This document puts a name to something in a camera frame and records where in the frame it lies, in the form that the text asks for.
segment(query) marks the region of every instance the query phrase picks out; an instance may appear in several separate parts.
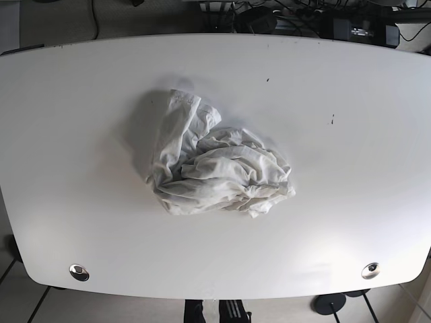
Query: table top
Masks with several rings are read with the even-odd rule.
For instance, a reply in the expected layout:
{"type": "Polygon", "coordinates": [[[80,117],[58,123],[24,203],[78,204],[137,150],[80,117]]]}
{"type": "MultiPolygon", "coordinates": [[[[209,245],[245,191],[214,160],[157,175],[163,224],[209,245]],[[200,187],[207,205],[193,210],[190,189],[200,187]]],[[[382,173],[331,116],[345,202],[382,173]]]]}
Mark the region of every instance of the table top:
{"type": "Polygon", "coordinates": [[[0,185],[36,282],[256,299],[416,278],[431,246],[429,57],[285,36],[101,40],[0,57],[0,185]],[[292,166],[296,196],[252,219],[171,216],[145,184],[171,88],[292,166]],[[363,268],[381,272],[363,279],[363,268]],[[72,264],[90,273],[85,282],[72,264]]]}

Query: white cloth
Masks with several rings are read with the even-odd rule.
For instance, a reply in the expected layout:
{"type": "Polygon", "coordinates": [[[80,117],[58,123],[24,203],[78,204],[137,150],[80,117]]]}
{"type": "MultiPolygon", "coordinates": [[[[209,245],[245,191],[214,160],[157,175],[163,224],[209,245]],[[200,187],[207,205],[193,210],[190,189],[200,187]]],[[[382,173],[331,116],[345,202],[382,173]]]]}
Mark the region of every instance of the white cloth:
{"type": "Polygon", "coordinates": [[[170,214],[226,209],[257,217],[295,195],[286,161],[245,129],[210,132],[221,120],[200,97],[170,92],[148,177],[170,214]]]}

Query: black cable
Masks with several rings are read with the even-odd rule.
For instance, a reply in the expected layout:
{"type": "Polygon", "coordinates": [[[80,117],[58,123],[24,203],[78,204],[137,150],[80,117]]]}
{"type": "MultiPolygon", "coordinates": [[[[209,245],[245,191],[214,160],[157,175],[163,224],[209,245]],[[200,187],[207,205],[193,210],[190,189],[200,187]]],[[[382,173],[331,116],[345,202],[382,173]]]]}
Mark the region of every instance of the black cable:
{"type": "Polygon", "coordinates": [[[47,286],[45,289],[45,292],[43,293],[42,297],[39,299],[38,305],[36,305],[36,308],[34,309],[32,315],[30,316],[30,318],[28,319],[27,323],[32,323],[34,317],[36,316],[39,307],[42,305],[46,295],[48,295],[49,290],[51,289],[51,286],[47,286]]]}
{"type": "Polygon", "coordinates": [[[1,276],[1,278],[0,278],[0,285],[5,280],[7,274],[9,273],[9,271],[11,271],[11,269],[13,267],[13,264],[15,264],[15,262],[16,262],[16,259],[13,259],[12,262],[11,262],[11,264],[7,267],[6,271],[1,276]]]}
{"type": "Polygon", "coordinates": [[[361,291],[361,293],[362,293],[362,296],[364,296],[366,305],[368,306],[368,309],[370,310],[370,313],[371,313],[371,316],[372,316],[372,318],[374,320],[374,323],[378,323],[377,316],[374,313],[374,311],[372,310],[372,307],[371,307],[370,301],[368,300],[368,297],[365,295],[364,291],[361,291]]]}
{"type": "Polygon", "coordinates": [[[419,6],[417,6],[417,7],[397,7],[398,9],[401,9],[401,10],[408,10],[408,9],[419,9],[419,8],[422,8],[423,6],[425,6],[425,4],[427,3],[427,2],[429,2],[430,0],[425,0],[424,1],[424,3],[423,4],[421,4],[421,5],[419,5],[419,6]]]}
{"type": "Polygon", "coordinates": [[[401,32],[399,32],[399,35],[406,41],[406,42],[411,42],[413,39],[415,39],[419,34],[420,34],[420,32],[422,31],[422,30],[424,30],[425,29],[425,27],[426,26],[428,26],[428,25],[430,25],[431,24],[431,22],[428,22],[424,27],[422,27],[422,28],[420,28],[420,30],[416,33],[416,35],[415,36],[413,36],[413,38],[410,38],[410,39],[405,39],[405,37],[403,36],[403,34],[401,33],[401,32]]]}
{"type": "Polygon", "coordinates": [[[307,28],[309,30],[311,30],[312,32],[314,32],[319,38],[321,38],[321,35],[319,35],[319,33],[310,26],[310,24],[308,22],[306,22],[305,20],[303,20],[293,9],[290,9],[287,5],[284,5],[283,3],[281,3],[278,0],[274,0],[276,3],[280,4],[282,7],[285,7],[287,10],[289,10],[290,12],[292,12],[296,17],[298,17],[298,19],[305,25],[307,26],[307,28]]]}
{"type": "Polygon", "coordinates": [[[94,22],[94,25],[96,26],[96,35],[94,35],[93,40],[96,40],[97,37],[99,37],[100,26],[99,26],[99,21],[97,20],[97,17],[96,17],[96,12],[94,11],[94,0],[90,0],[90,2],[92,7],[93,22],[94,22]]]}

